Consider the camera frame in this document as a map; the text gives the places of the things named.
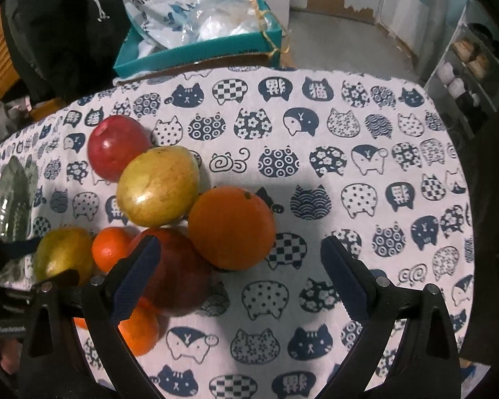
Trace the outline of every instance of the blue gripper pad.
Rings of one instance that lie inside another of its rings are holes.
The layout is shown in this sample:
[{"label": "blue gripper pad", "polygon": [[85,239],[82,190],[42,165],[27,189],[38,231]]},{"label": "blue gripper pad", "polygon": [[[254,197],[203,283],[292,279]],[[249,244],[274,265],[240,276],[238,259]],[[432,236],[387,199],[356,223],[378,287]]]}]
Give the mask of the blue gripper pad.
[{"label": "blue gripper pad", "polygon": [[349,317],[360,324],[368,321],[369,296],[355,274],[359,271],[362,273],[363,267],[371,276],[369,270],[364,265],[356,266],[355,263],[361,261],[354,260],[334,235],[321,241],[320,256],[321,263],[333,282],[335,291],[342,299]]},{"label": "blue gripper pad", "polygon": [[146,284],[161,260],[161,244],[159,240],[157,237],[148,235],[139,243],[137,249],[123,261],[130,261],[130,258],[135,256],[136,250],[140,250],[141,246],[142,250],[139,256],[111,296],[112,310],[109,318],[114,326],[117,326],[122,320],[129,319],[144,292]]}]

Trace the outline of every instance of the screw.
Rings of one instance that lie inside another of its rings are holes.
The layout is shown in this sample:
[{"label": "screw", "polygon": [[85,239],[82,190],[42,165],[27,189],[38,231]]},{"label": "screw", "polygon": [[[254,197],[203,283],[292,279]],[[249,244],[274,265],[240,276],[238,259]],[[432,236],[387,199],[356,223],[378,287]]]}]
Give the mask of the screw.
[{"label": "screw", "polygon": [[390,285],[390,281],[384,276],[379,276],[377,279],[375,279],[375,282],[377,282],[378,285],[384,288]]},{"label": "screw", "polygon": [[47,293],[49,290],[52,289],[52,282],[45,282],[42,286],[41,286],[41,291],[43,293]]},{"label": "screw", "polygon": [[431,294],[436,295],[440,292],[439,287],[437,287],[434,284],[428,284],[427,285],[427,291],[429,291]]},{"label": "screw", "polygon": [[93,284],[94,286],[101,285],[104,283],[105,278],[103,276],[94,276],[91,278],[90,283]]}]

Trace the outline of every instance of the white tablecloth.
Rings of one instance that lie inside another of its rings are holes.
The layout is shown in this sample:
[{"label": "white tablecloth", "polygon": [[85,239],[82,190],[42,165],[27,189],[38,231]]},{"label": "white tablecloth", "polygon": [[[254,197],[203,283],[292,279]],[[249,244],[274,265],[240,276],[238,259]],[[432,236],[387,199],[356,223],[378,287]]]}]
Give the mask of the white tablecloth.
[{"label": "white tablecloth", "polygon": [[[200,313],[171,319],[155,349],[138,359],[163,394],[315,397],[360,332],[320,263],[320,241],[330,234],[397,285],[437,284],[462,343],[474,273],[469,198],[421,87],[340,71],[248,67],[83,98],[0,146],[0,172],[13,154],[38,167],[31,235],[66,224],[93,234],[132,225],[116,204],[116,184],[94,174],[86,158],[92,129],[114,114],[138,119],[156,145],[195,152],[202,190],[259,191],[277,224],[267,260],[220,274],[217,295]],[[265,306],[252,304],[261,300]],[[384,379],[402,327],[396,323],[370,386]],[[95,377],[108,380],[87,332],[80,337]]]}]

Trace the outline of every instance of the table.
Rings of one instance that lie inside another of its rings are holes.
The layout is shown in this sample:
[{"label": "table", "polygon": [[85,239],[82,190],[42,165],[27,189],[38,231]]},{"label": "table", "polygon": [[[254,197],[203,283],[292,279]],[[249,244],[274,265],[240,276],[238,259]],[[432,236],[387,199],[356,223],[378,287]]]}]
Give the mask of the table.
[{"label": "table", "polygon": [[[116,184],[86,159],[92,129],[114,114],[138,119],[156,145],[192,150],[201,191],[244,186],[265,199],[277,224],[265,261],[219,274],[202,309],[172,318],[167,335],[138,358],[163,394],[234,397],[245,386],[242,397],[315,397],[361,328],[320,263],[320,241],[330,234],[397,285],[437,284],[461,345],[474,274],[469,197],[451,139],[418,85],[244,67],[83,98],[0,146],[0,169],[13,154],[37,165],[31,235],[66,224],[93,234],[132,225],[116,204]],[[251,306],[261,289],[277,310]],[[398,321],[370,386],[383,381],[402,328]],[[79,334],[94,376],[108,382],[88,333]],[[233,393],[225,390],[231,384]]]}]

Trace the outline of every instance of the gray floor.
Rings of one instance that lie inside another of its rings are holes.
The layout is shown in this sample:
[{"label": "gray floor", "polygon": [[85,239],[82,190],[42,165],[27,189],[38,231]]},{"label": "gray floor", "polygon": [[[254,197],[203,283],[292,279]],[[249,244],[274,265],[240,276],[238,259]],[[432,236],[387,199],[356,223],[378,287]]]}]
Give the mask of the gray floor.
[{"label": "gray floor", "polygon": [[410,57],[374,25],[290,11],[290,49],[299,68],[343,70],[418,82]]}]

